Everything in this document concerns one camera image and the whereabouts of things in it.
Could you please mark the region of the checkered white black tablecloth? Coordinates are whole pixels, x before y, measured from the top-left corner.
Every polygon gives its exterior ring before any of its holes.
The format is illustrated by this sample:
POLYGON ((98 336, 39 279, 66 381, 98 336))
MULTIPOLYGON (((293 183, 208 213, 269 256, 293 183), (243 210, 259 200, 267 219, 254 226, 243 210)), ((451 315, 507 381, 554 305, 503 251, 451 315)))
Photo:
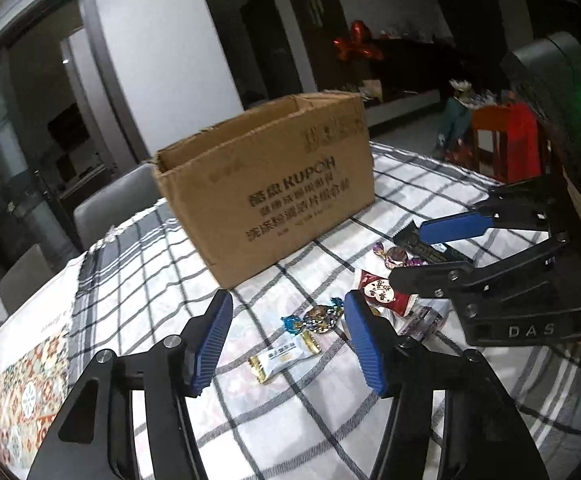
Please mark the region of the checkered white black tablecloth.
MULTIPOLYGON (((353 274, 383 272, 372 252, 410 223, 482 200, 491 180, 375 145, 374 204, 236 286, 233 321, 211 385, 188 402, 213 479, 365 479, 391 404, 364 382, 345 333, 319 337, 320 353, 259 384, 251 356, 281 344, 284 316, 343 296, 353 274)), ((70 263, 68 365, 77 378, 93 354, 142 352, 204 312, 217 282, 165 203, 130 219, 70 263)), ((489 348, 549 475, 581 460, 581 349, 489 348)))

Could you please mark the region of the red santa candy packet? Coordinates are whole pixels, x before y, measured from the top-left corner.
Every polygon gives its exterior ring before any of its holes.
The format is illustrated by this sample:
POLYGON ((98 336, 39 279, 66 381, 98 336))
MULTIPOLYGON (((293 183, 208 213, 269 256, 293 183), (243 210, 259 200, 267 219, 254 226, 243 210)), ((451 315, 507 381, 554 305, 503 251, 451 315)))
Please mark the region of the red santa candy packet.
POLYGON ((405 318, 413 310, 419 296, 397 292, 388 278, 357 269, 353 278, 353 288, 359 289, 368 304, 376 308, 391 310, 405 318))

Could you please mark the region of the grey dining chair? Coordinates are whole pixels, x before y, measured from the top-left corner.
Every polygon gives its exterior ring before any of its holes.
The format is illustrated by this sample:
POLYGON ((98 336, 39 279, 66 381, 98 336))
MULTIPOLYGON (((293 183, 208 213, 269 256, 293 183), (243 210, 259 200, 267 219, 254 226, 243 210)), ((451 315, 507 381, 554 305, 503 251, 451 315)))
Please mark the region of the grey dining chair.
POLYGON ((39 244, 31 246, 0 281, 0 298, 8 315, 14 314, 54 276, 39 244))
POLYGON ((84 249, 103 238, 110 228, 152 207, 161 194, 150 162, 136 166, 90 196, 74 210, 74 224, 84 249))

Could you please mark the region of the blue foil candy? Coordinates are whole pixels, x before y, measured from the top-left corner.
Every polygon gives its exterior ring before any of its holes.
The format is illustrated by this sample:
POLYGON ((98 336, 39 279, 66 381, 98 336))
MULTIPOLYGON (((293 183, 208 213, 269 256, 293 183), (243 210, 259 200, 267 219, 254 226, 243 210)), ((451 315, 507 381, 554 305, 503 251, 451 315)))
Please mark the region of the blue foil candy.
POLYGON ((331 332, 344 314, 344 300, 333 297, 330 304, 318 304, 303 316, 289 315, 282 318, 282 324, 293 335, 302 332, 326 334, 331 332))

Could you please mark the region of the white gold snack bar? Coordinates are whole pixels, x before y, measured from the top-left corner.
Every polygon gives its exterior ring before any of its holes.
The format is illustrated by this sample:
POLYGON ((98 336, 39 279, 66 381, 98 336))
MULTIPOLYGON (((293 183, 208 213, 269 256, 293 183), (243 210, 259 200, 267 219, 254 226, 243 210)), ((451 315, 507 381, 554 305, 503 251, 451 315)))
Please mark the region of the white gold snack bar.
POLYGON ((263 352, 251 356, 248 359, 248 364, 257 382, 265 384, 283 370, 320 353, 321 347, 315 338, 305 330, 274 348, 263 350, 263 352))

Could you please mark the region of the black cheese cracker packet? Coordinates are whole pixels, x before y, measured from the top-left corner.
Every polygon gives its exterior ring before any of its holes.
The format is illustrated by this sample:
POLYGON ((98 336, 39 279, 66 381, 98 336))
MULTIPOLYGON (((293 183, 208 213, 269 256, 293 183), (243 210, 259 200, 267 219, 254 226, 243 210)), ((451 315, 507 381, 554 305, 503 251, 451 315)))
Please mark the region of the black cheese cracker packet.
POLYGON ((426 263, 465 262, 473 260, 445 243, 427 244, 420 239, 420 230, 411 221, 393 237, 396 246, 426 263))

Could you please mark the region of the brown cardboard box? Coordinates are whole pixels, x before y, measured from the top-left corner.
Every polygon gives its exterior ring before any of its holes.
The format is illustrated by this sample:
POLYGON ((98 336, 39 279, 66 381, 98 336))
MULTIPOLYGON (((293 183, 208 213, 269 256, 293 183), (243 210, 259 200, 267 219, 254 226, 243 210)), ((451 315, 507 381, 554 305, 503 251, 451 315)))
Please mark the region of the brown cardboard box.
POLYGON ((361 96, 284 96, 158 151, 161 195, 212 276, 234 287, 374 202, 361 96))

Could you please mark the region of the dark green cloth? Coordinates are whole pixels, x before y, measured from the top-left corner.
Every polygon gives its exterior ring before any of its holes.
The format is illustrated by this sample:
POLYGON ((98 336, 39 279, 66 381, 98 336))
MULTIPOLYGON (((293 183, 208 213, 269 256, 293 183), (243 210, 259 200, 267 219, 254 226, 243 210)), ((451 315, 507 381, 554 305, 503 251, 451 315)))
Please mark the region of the dark green cloth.
POLYGON ((455 98, 449 99, 437 132, 437 148, 445 152, 462 139, 471 119, 472 111, 469 108, 455 98))

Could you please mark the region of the red wooden chair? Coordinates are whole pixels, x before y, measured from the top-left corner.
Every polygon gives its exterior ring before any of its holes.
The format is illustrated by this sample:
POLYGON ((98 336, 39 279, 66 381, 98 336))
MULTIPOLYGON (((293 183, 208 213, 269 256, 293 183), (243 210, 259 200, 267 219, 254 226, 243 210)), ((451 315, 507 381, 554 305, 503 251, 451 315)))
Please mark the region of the red wooden chair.
POLYGON ((492 139, 493 177, 502 183, 519 182, 545 173, 545 154, 541 148, 536 114, 525 103, 491 105, 478 108, 472 127, 495 132, 492 139))

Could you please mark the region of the patterned floral placemat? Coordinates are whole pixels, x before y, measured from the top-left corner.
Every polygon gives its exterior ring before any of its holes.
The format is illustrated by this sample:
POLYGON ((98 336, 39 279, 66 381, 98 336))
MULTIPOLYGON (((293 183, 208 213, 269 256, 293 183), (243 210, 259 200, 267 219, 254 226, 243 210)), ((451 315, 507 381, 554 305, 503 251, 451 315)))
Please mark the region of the patterned floral placemat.
POLYGON ((68 327, 0 373, 0 462, 26 478, 68 392, 68 327))

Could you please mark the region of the white low tv cabinet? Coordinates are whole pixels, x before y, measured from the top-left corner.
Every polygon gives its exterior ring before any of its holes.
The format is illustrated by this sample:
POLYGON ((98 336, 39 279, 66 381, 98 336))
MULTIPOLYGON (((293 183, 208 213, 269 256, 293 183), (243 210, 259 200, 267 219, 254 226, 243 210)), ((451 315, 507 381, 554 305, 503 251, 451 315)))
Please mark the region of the white low tv cabinet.
POLYGON ((417 93, 413 96, 370 106, 365 110, 365 118, 367 118, 368 127, 371 128, 436 105, 439 101, 438 90, 417 93))

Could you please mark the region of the clear plastic wrapper packet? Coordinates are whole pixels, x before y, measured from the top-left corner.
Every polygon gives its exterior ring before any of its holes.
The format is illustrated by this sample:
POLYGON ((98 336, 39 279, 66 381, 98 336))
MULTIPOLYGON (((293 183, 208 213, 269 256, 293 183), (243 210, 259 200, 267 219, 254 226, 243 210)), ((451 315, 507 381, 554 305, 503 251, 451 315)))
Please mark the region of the clear plastic wrapper packet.
POLYGON ((424 306, 413 315, 413 318, 399 330, 402 337, 410 337, 416 342, 431 338, 446 321, 450 304, 424 306))

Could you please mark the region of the dark glass sliding door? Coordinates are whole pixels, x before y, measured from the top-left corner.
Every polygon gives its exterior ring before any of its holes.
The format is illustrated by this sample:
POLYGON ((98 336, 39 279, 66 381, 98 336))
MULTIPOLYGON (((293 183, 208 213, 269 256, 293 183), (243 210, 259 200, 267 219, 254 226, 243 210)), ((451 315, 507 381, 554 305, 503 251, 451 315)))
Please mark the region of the dark glass sliding door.
POLYGON ((97 0, 0 1, 0 279, 80 252, 74 210, 146 159, 97 0))

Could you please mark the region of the red heart balloons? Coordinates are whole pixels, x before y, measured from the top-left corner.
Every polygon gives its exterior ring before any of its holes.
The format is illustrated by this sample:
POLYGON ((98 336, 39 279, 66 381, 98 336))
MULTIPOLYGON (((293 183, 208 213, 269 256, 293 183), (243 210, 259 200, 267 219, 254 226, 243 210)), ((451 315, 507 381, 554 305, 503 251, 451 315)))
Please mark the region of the red heart balloons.
POLYGON ((349 61, 354 58, 366 58, 367 60, 382 61, 383 52, 373 44, 371 30, 364 21, 353 21, 349 34, 333 40, 336 55, 341 61, 349 61))

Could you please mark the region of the purple silver candy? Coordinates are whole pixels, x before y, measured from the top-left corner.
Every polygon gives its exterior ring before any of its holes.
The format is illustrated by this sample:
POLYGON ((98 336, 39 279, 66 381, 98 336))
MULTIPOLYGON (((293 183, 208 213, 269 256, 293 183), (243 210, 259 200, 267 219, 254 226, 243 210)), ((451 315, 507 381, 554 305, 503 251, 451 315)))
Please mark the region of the purple silver candy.
POLYGON ((386 248, 382 242, 372 246, 372 252, 379 257, 388 270, 409 268, 410 266, 424 266, 425 262, 419 257, 410 256, 405 249, 399 246, 386 248))

